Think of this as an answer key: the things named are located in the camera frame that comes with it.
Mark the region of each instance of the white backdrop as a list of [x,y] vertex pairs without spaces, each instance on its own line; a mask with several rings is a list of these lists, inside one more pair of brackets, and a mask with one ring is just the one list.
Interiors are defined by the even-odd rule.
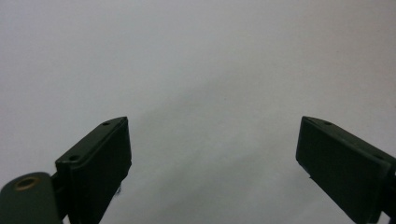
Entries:
[[393,0],[1,1],[0,184],[127,116],[101,223],[352,223],[295,161],[300,120],[396,156],[395,24]]

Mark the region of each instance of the white surface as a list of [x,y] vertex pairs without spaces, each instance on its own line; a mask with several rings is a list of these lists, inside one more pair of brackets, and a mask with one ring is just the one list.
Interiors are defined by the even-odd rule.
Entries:
[[0,184],[128,116],[101,223],[352,223],[294,159],[300,119],[396,156],[395,24],[393,0],[2,1]]

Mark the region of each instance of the screw hole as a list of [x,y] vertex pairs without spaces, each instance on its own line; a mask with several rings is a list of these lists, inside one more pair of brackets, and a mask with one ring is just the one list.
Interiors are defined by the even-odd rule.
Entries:
[[70,161],[77,161],[79,159],[79,156],[71,156],[69,158]]
[[32,188],[34,185],[38,183],[39,179],[35,176],[26,177],[17,182],[15,185],[15,190],[21,191]]

